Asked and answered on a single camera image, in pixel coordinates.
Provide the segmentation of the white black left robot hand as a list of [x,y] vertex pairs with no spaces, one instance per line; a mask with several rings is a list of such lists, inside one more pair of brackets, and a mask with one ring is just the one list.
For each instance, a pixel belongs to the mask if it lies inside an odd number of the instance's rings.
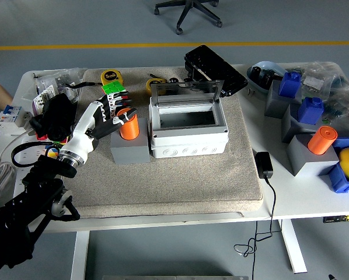
[[119,116],[112,116],[112,108],[112,95],[104,95],[90,103],[74,128],[71,140],[61,148],[59,160],[72,165],[84,165],[99,139],[120,129],[137,113],[137,109],[130,108]]

